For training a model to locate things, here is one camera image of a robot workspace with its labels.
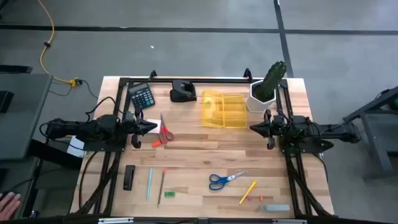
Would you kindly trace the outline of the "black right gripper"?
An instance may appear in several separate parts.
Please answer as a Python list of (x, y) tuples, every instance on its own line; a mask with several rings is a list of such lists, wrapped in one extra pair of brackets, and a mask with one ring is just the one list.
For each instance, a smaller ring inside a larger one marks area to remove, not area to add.
[(264, 121), (259, 124), (250, 126), (250, 129), (264, 138), (268, 138), (267, 149), (271, 150), (275, 147), (275, 138), (273, 135), (280, 133), (280, 127), (282, 126), (282, 116), (275, 115), (271, 119), (270, 109), (266, 109), (264, 113)]

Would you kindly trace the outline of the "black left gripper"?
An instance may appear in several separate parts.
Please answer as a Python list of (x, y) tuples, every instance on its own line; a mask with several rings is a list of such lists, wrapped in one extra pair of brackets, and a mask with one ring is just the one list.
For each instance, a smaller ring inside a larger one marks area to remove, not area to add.
[(139, 135), (142, 133), (142, 136), (147, 134), (157, 134), (158, 128), (157, 123), (153, 123), (150, 121), (143, 120), (144, 115), (141, 109), (136, 109), (134, 112), (127, 111), (123, 121), (123, 130), (127, 134), (132, 134), (131, 144), (134, 148), (139, 149), (141, 147), (141, 142), (139, 140)]

